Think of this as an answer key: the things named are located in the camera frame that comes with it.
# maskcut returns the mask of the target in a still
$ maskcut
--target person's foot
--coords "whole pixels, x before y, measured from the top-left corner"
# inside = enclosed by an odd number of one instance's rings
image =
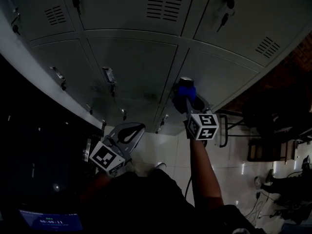
[[[254,178],[254,184],[255,184],[255,187],[257,188],[257,190],[260,190],[261,185],[262,185],[262,181],[261,181],[260,177]]]
[[[167,165],[165,163],[160,163],[154,169],[160,169],[165,172],[167,169]]]
[[[267,178],[265,179],[265,182],[266,182],[266,183],[271,182],[271,178],[273,178],[273,172],[274,172],[273,169],[270,169],[270,170],[269,170],[269,173],[268,173],[268,175],[267,175]]]

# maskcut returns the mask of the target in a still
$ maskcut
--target floor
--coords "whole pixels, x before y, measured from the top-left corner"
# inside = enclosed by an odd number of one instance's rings
[[[229,122],[239,120],[231,117]],[[107,126],[105,134],[111,130],[112,127]],[[236,126],[229,132],[233,135],[253,135],[253,131],[244,126]],[[216,138],[208,141],[206,150],[219,181],[224,203],[236,205],[243,215],[250,213],[255,205],[257,190],[254,186],[254,178],[256,176],[266,177],[269,169],[273,168],[275,177],[286,177],[290,173],[301,170],[302,160],[307,155],[312,157],[312,144],[302,144],[298,147],[296,161],[289,160],[286,165],[284,161],[248,162],[249,137],[229,137],[227,146],[219,148],[220,141],[224,141],[223,138],[219,130]],[[185,132],[177,136],[145,133],[131,156],[135,172],[139,176],[146,176],[146,173],[160,162],[166,163],[166,173],[177,182],[183,194],[185,193],[191,176],[189,140]],[[275,199],[278,195],[271,194],[270,197]],[[192,184],[188,190],[187,201],[194,205]],[[268,234],[279,233],[284,220],[279,217],[261,217],[270,215],[275,207],[272,200],[267,200],[261,194],[255,210],[247,219],[257,228],[263,228]]]

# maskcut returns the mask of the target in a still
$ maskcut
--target ventilation slot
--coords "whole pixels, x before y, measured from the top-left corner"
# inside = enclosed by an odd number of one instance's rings
[[[60,6],[53,7],[52,9],[45,10],[44,12],[50,25],[66,22],[65,16]]]
[[[265,37],[255,50],[265,57],[271,58],[275,55],[279,48],[280,46],[276,42],[268,37]]]
[[[148,0],[146,17],[177,21],[182,0]]]
[[[157,95],[155,94],[149,94],[149,93],[143,93],[144,99],[157,101]]]
[[[96,87],[96,86],[89,86],[90,90],[92,92],[95,92],[95,93],[100,93],[101,92],[101,88],[100,87]]]

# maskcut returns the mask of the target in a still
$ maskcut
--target laptop screen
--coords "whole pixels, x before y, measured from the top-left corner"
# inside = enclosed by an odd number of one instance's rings
[[[46,214],[19,210],[30,228],[41,231],[82,231],[77,214]]]

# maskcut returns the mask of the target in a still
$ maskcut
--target person's right arm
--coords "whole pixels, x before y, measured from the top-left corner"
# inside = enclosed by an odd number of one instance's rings
[[[190,139],[190,148],[195,207],[211,210],[224,205],[221,189],[203,142]]]

